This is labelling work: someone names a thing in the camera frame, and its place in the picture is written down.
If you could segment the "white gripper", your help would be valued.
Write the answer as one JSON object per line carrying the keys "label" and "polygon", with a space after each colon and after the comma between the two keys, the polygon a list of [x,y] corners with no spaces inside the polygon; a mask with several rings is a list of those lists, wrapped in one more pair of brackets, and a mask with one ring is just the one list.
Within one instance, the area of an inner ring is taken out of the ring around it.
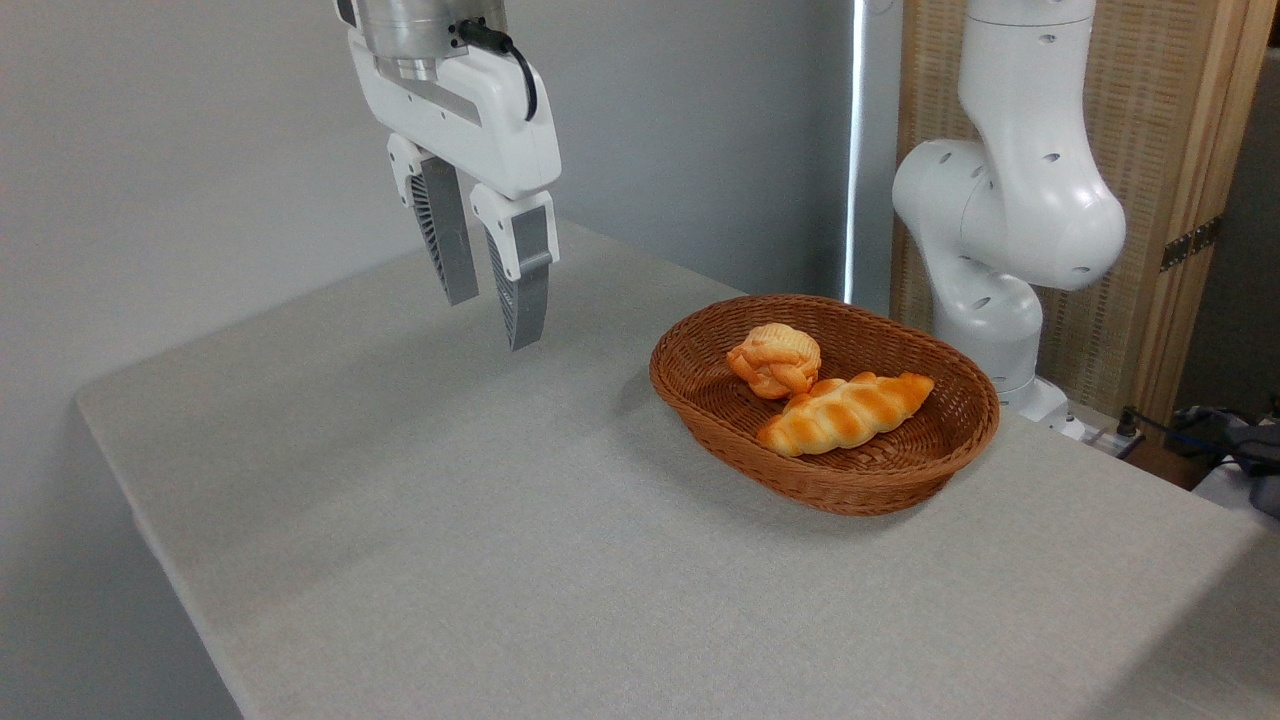
{"label": "white gripper", "polygon": [[390,79],[358,31],[349,29],[348,42],[372,114],[396,132],[387,152],[397,190],[448,302],[479,293],[457,167],[484,183],[475,184],[470,204],[485,228],[509,347],[538,342],[550,265],[561,259],[554,204],[543,191],[561,176],[544,83],[535,81],[538,111],[527,120],[524,73],[507,56],[472,49],[438,61],[435,79]]}

